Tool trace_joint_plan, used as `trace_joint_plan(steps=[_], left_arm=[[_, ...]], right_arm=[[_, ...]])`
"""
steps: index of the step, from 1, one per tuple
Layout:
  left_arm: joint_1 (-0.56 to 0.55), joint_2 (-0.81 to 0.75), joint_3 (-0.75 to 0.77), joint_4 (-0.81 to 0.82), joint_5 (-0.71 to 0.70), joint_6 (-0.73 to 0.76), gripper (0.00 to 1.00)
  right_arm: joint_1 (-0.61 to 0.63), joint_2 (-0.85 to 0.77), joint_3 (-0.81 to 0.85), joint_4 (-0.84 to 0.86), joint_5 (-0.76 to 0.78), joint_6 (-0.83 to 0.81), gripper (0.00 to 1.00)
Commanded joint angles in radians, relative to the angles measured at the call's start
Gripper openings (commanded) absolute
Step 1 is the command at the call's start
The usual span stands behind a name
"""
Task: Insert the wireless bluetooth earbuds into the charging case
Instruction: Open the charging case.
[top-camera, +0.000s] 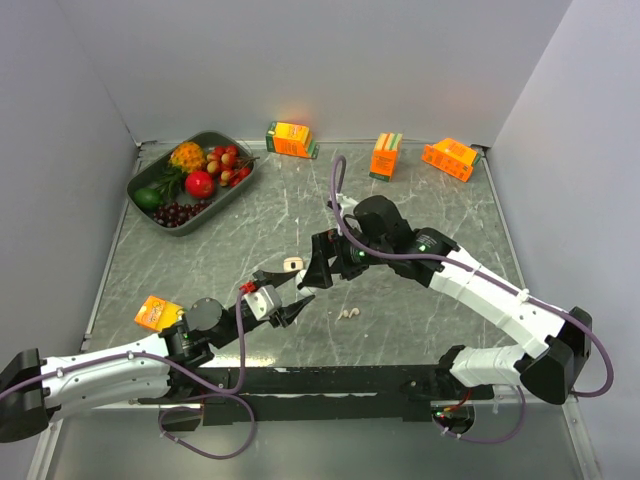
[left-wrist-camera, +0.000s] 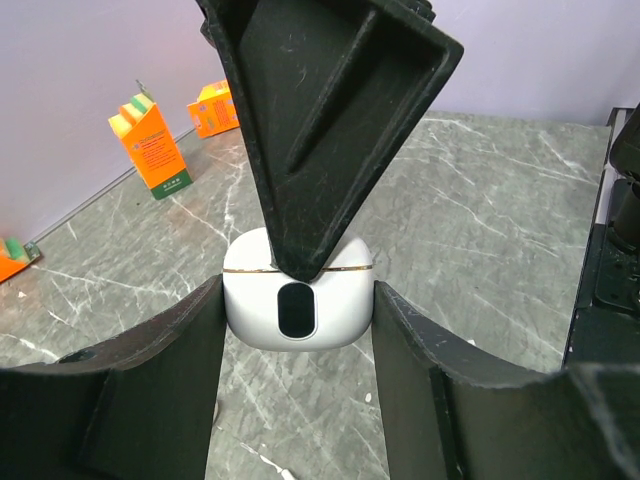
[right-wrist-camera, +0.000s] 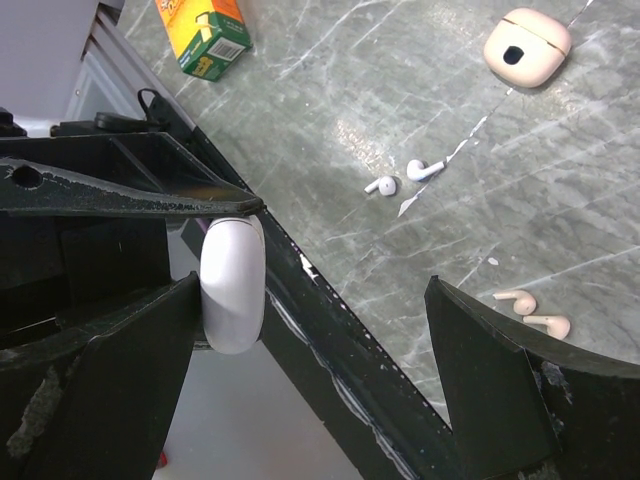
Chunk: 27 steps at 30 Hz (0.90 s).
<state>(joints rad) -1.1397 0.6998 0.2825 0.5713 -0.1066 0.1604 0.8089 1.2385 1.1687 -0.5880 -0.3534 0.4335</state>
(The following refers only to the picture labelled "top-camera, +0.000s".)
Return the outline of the white earbud charging case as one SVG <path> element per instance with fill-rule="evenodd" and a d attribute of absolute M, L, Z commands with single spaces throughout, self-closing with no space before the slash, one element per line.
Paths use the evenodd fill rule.
<path fill-rule="evenodd" d="M 295 277 L 296 289 L 304 297 L 311 296 L 316 292 L 316 289 L 314 287 L 304 285 L 303 280 L 306 276 L 306 273 L 306 269 L 299 270 Z"/>

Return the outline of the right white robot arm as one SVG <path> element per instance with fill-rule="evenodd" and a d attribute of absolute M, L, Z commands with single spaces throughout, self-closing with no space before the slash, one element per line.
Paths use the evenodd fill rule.
<path fill-rule="evenodd" d="M 453 239 L 433 228 L 413 229 L 384 196 L 361 202 L 344 195 L 328 207 L 357 228 L 340 223 L 312 237 L 312 257 L 300 289 L 328 289 L 334 276 L 352 280 L 372 265 L 447 295 L 506 333 L 506 347 L 455 346 L 441 358 L 438 390 L 459 398 L 469 388 L 510 385 L 563 404 L 591 353 L 591 315 L 564 311 L 491 272 Z"/>

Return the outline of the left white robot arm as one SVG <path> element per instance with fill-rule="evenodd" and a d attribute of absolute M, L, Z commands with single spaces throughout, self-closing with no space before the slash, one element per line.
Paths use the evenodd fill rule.
<path fill-rule="evenodd" d="M 245 334 L 263 324 L 291 325 L 316 293 L 303 277 L 303 272 L 257 271 L 233 306 L 201 298 L 161 332 L 119 347 L 49 358 L 36 349 L 17 354 L 1 373 L 2 442 L 36 436 L 57 420 L 120 401 L 184 402 L 198 385 L 216 394 L 239 393 L 244 366 L 234 385 L 214 384 L 198 376 L 197 368 L 231 343 L 244 351 Z"/>

